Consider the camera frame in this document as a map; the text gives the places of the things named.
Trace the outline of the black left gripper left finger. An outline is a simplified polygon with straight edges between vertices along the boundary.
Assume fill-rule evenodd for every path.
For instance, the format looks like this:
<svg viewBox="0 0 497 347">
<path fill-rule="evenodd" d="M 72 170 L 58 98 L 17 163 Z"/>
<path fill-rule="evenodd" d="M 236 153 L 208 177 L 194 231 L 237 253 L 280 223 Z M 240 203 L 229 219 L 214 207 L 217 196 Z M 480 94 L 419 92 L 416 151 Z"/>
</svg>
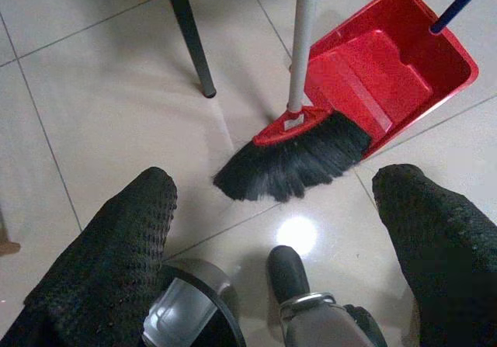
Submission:
<svg viewBox="0 0 497 347">
<path fill-rule="evenodd" d="M 26 296 L 3 346 L 139 346 L 161 291 L 176 185 L 159 167 L 104 203 Z"/>
</svg>

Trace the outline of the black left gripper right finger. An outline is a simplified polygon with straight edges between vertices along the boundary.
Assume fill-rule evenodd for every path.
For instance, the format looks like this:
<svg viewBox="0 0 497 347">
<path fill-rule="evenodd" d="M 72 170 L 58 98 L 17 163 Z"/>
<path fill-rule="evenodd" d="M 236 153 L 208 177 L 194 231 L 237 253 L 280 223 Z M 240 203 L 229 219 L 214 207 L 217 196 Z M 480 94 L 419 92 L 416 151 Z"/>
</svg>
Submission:
<svg viewBox="0 0 497 347">
<path fill-rule="evenodd" d="M 421 346 L 496 344 L 496 225 L 410 164 L 372 178 L 377 210 L 419 309 Z"/>
</svg>

